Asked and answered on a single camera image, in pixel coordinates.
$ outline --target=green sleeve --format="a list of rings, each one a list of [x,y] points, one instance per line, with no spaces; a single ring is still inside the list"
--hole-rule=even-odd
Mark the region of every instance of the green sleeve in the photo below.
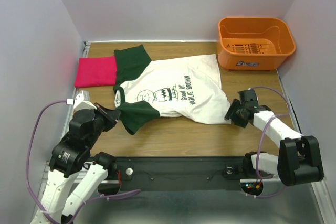
[[[125,102],[116,109],[121,111],[120,120],[131,135],[134,135],[146,122],[160,117],[160,113],[146,101]]]
[[[117,62],[116,85],[137,79],[152,61],[143,45],[115,50],[114,55]]]

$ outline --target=cartoon character print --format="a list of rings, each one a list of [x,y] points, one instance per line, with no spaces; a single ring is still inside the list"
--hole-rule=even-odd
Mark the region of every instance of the cartoon character print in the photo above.
[[[146,101],[148,103],[157,102],[169,102],[172,100],[178,100],[179,95],[176,85],[173,88],[163,88],[155,91],[154,93],[148,89],[141,91],[138,94],[137,101]]]

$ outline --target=wooden tabletop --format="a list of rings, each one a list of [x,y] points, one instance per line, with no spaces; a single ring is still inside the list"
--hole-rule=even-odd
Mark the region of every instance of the wooden tabletop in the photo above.
[[[141,43],[93,43],[88,57],[112,56],[115,49],[138,46]],[[215,43],[143,43],[152,60],[172,59],[194,55],[216,54]],[[227,71],[220,68],[222,89],[229,101],[238,98],[238,91],[264,85],[281,91],[276,71]],[[90,100],[110,109],[114,106],[113,87],[84,88]],[[276,93],[256,90],[260,105],[269,106],[275,114],[285,113],[286,104]],[[292,127],[290,117],[282,120]],[[104,151],[114,156],[237,156],[256,151],[261,131],[248,125],[205,125],[185,117],[160,118],[147,123],[134,136],[119,122],[104,132],[92,149],[92,155]],[[263,151],[278,154],[276,145],[266,138]]]

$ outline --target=wall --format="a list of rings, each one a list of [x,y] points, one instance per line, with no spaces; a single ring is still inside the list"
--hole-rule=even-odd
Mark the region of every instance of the wall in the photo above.
[[[0,0],[0,9],[0,222],[30,223],[28,142],[41,108],[72,95],[82,39],[61,0]],[[56,105],[38,127],[30,172],[35,192],[67,110]]]
[[[334,0],[295,0],[285,20],[297,52],[280,69],[303,134],[320,142],[327,185],[336,204],[336,6]]]
[[[293,0],[63,0],[85,41],[214,40],[225,16],[283,17]]]

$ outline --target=folded red fabric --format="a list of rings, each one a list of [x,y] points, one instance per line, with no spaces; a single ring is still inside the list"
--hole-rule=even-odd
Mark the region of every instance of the folded red fabric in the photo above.
[[[112,86],[117,78],[115,56],[80,58],[75,80],[76,88]]]

